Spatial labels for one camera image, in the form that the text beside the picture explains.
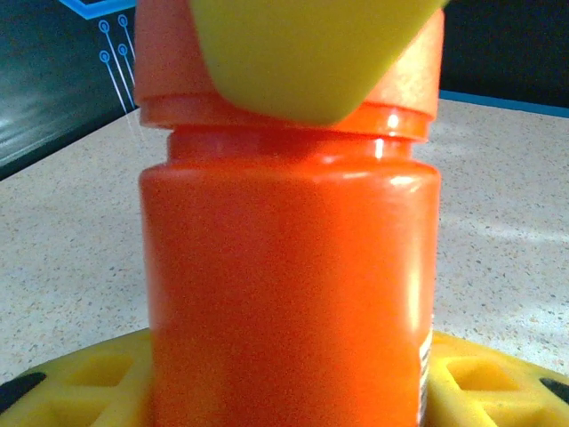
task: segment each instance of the yellow grid platform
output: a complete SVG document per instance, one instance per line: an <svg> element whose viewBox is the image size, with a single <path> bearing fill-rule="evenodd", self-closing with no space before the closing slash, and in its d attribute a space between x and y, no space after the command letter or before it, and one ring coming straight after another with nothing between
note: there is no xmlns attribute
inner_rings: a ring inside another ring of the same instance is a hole
<svg viewBox="0 0 569 427"><path fill-rule="evenodd" d="M0 427L149 427L149 338L139 331L30 369L14 381L38 384ZM427 427L567 427L568 394L567 377L435 333Z"/></svg>

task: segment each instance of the speckled countertop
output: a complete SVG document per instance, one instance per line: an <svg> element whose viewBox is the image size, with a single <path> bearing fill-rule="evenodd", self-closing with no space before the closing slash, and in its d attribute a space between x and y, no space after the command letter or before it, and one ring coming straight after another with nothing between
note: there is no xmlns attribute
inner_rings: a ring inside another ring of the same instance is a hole
<svg viewBox="0 0 569 427"><path fill-rule="evenodd" d="M148 325L136 113L0 183L0 382ZM569 119L441 101L436 327L569 375Z"/></svg>

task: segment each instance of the label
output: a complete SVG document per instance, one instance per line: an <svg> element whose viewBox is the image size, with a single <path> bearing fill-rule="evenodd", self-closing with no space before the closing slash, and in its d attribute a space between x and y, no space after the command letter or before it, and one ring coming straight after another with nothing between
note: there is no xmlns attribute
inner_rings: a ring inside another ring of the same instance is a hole
<svg viewBox="0 0 569 427"><path fill-rule="evenodd" d="M427 409L427 378L429 376L429 355L430 346L433 342L433 328L431 327L425 341L419 348L419 360L421 361L421 377L419 380L419 413L417 414L417 425L425 425L425 411Z"/></svg>

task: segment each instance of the yellow object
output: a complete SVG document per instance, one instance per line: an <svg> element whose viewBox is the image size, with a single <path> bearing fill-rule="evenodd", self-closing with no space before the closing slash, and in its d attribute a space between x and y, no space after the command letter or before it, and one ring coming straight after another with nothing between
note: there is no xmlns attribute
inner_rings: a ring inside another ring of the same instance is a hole
<svg viewBox="0 0 569 427"><path fill-rule="evenodd" d="M312 125L354 111L447 1L188 0L221 96Z"/></svg>
<svg viewBox="0 0 569 427"><path fill-rule="evenodd" d="M0 427L149 427L148 330L102 342L27 371L45 380L0 415ZM427 427L564 427L569 404L540 379L569 378L435 333Z"/></svg>

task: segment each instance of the dark wall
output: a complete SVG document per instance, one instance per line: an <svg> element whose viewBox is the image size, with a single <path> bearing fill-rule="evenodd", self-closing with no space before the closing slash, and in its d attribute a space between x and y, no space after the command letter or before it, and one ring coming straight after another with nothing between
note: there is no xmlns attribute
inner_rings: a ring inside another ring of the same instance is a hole
<svg viewBox="0 0 569 427"><path fill-rule="evenodd" d="M452 0L441 89L569 108L567 0Z"/></svg>
<svg viewBox="0 0 569 427"><path fill-rule="evenodd" d="M0 179L134 108L134 1L64 3L0 0Z"/></svg>
<svg viewBox="0 0 569 427"><path fill-rule="evenodd" d="M134 4L0 0L0 180L133 110ZM567 0L453 0L445 25L442 89L569 107Z"/></svg>

